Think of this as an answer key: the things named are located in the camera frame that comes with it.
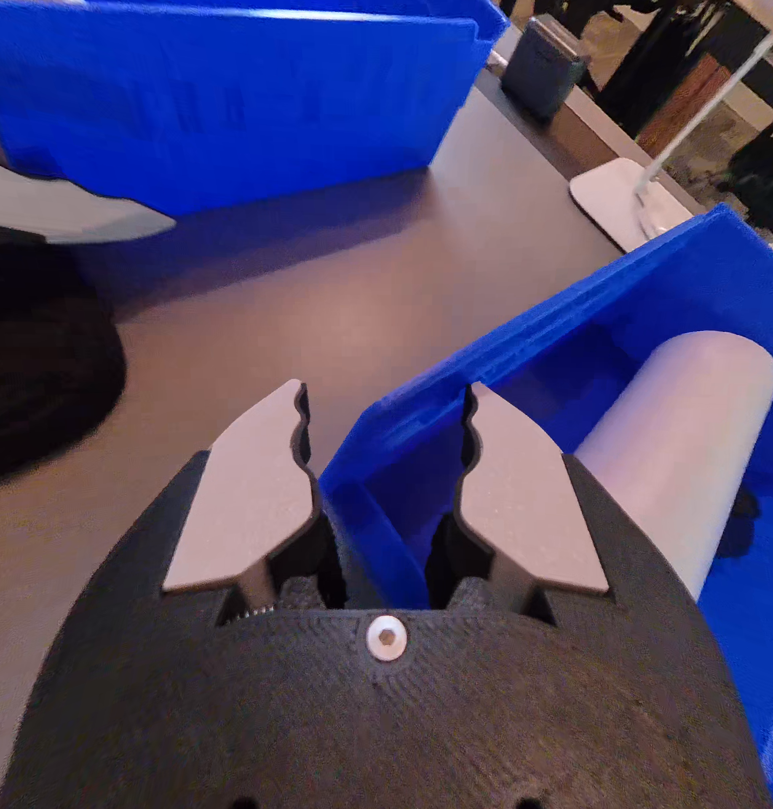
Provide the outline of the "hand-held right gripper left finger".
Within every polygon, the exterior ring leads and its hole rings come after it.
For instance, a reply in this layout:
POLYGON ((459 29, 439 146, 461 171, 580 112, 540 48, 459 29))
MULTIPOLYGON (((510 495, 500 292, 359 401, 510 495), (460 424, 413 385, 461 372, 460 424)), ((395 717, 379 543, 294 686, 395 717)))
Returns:
POLYGON ((307 387, 290 379, 212 443, 162 582, 165 594, 236 587, 250 608, 277 600, 270 560, 318 518, 301 439, 307 387))

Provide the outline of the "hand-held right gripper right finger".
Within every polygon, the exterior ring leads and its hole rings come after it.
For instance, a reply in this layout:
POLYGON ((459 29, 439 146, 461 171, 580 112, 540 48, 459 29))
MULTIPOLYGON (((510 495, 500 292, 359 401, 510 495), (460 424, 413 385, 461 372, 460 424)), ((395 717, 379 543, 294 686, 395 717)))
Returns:
POLYGON ((454 517, 492 552, 487 580, 498 598, 539 587, 607 595, 610 585, 563 453, 542 427, 482 382, 470 385, 465 465, 454 517))

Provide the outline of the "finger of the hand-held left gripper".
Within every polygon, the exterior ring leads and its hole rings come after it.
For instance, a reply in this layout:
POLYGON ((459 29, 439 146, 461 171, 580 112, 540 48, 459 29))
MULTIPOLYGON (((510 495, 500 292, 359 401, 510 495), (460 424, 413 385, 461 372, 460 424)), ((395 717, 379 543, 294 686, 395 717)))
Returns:
POLYGON ((26 177, 0 165, 0 228, 48 244, 105 244, 172 230, 176 221, 135 201, 93 194, 68 180, 26 177))

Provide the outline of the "white plastic bottle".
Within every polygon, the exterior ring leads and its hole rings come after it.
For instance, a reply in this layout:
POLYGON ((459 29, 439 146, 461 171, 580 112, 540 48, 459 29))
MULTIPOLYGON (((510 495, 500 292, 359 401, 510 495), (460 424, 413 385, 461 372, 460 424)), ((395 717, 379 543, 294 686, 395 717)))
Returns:
POLYGON ((575 452, 698 600, 773 403, 773 356, 730 332, 658 346, 575 452))

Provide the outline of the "blue plastic bin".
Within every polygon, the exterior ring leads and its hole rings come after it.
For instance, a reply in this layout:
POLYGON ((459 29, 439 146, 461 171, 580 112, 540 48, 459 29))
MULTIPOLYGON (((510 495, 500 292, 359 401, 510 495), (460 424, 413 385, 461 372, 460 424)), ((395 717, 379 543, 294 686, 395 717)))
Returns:
MULTIPOLYGON (((572 453, 651 352, 733 332, 773 356, 773 252, 718 206, 493 329, 371 405, 320 487, 381 599, 426 608, 432 533, 462 469, 464 389, 482 381, 572 453)), ((773 796, 773 405, 745 472, 760 514, 727 528, 700 597, 773 796)))
POLYGON ((493 2, 0 2, 0 146, 170 217, 427 167, 493 2))

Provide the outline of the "black honeycomb seat cushion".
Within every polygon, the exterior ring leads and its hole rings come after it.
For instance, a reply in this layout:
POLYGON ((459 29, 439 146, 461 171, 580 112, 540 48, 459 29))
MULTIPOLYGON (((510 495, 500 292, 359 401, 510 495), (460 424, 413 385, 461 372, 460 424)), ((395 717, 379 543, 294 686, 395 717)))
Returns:
POLYGON ((76 252, 0 227, 0 483, 97 430, 126 380, 112 310, 76 252))

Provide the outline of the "instruction sign on white stand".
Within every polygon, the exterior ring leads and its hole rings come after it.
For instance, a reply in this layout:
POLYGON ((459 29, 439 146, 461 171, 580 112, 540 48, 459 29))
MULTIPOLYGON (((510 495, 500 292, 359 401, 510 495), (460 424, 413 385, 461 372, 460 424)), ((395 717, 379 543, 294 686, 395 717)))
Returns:
POLYGON ((661 147, 645 166, 618 157, 574 177, 569 193, 576 206, 624 253, 640 248, 694 215, 660 182, 664 165, 684 141, 773 49, 773 1, 736 2, 765 29, 752 53, 661 147))

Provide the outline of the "dark grey box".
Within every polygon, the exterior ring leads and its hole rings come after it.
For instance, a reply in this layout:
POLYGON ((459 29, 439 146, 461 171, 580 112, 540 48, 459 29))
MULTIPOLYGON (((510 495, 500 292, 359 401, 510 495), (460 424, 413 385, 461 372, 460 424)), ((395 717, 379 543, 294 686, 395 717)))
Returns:
POLYGON ((503 93, 541 123, 550 122, 584 76, 583 42, 551 14, 533 15, 500 80, 503 93))

